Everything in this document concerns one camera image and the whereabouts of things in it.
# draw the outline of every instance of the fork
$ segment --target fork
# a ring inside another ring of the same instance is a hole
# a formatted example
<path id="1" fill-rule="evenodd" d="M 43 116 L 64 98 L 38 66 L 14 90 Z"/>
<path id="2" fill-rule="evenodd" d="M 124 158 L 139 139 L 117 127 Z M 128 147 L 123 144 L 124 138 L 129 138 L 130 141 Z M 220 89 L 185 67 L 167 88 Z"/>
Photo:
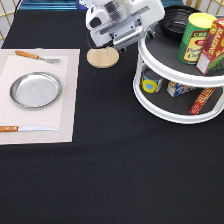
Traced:
<path id="1" fill-rule="evenodd" d="M 61 59 L 45 59 L 45 58 L 41 58 L 40 56 L 38 55 L 35 55 L 35 54 L 30 54 L 30 53 L 27 53 L 27 52 L 24 52 L 24 51 L 15 51 L 17 55 L 20 55 L 20 56 L 23 56 L 23 57 L 27 57 L 27 58 L 33 58 L 33 59 L 36 59 L 36 60 L 43 60 L 47 63 L 50 63 L 50 64 L 57 64 L 61 61 Z"/>

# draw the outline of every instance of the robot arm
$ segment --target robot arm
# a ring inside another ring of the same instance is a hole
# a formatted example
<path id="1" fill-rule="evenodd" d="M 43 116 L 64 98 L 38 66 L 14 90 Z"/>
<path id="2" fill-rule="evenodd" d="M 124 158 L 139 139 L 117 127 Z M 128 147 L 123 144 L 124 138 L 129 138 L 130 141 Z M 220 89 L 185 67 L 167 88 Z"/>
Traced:
<path id="1" fill-rule="evenodd" d="M 98 48 L 125 48 L 144 38 L 165 15 L 160 0 L 82 1 L 88 7 L 86 27 Z"/>

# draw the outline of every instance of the cylindrical container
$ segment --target cylindrical container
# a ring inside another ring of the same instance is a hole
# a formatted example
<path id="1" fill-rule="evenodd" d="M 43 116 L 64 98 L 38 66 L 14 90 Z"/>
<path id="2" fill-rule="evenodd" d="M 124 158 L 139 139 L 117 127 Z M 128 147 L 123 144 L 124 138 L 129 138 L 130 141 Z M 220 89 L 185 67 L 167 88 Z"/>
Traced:
<path id="1" fill-rule="evenodd" d="M 127 18 L 132 7 L 132 3 L 133 2 L 131 0 L 112 0 L 104 6 L 111 19 L 117 22 Z"/>
<path id="2" fill-rule="evenodd" d="M 147 93 L 156 93 L 160 90 L 163 78 L 148 67 L 142 71 L 141 87 Z"/>
<path id="3" fill-rule="evenodd" d="M 185 64 L 196 64 L 205 39 L 216 17 L 207 13 L 193 13 L 188 23 L 178 51 L 178 59 Z"/>

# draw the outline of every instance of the white placemat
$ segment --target white placemat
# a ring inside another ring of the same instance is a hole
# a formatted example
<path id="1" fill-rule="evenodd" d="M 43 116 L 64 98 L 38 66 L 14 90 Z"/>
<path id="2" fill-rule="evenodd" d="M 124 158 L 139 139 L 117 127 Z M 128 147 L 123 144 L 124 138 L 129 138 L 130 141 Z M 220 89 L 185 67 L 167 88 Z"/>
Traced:
<path id="1" fill-rule="evenodd" d="M 0 144 L 53 143 L 72 141 L 78 77 L 79 50 L 24 50 L 45 58 L 60 58 L 59 64 L 48 64 L 15 55 L 15 50 L 0 50 L 0 125 L 48 126 L 58 131 L 0 133 Z M 51 104 L 23 108 L 10 98 L 12 83 L 32 72 L 49 72 L 61 80 L 62 92 Z"/>

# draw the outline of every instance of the shelf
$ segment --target shelf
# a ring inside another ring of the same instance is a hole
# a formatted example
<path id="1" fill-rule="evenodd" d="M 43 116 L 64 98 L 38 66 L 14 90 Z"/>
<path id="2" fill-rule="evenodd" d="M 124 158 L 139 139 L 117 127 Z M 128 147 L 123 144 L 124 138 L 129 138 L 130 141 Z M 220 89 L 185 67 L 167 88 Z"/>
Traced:
<path id="1" fill-rule="evenodd" d="M 189 113 L 189 110 L 203 90 L 202 88 L 192 90 L 177 97 L 171 97 L 167 92 L 168 80 L 163 79 L 159 92 L 146 93 L 140 85 L 142 69 L 145 66 L 139 55 L 133 88 L 139 102 L 152 114 L 175 123 L 195 124 L 208 121 L 222 112 L 224 108 L 223 87 L 218 87 L 215 90 L 198 115 L 192 115 Z"/>
<path id="2" fill-rule="evenodd" d="M 168 80 L 194 87 L 224 86 L 224 70 L 203 75 L 196 65 L 187 65 L 178 60 L 179 46 L 180 41 L 166 37 L 158 24 L 155 38 L 142 39 L 138 44 L 139 54 L 145 64 Z"/>

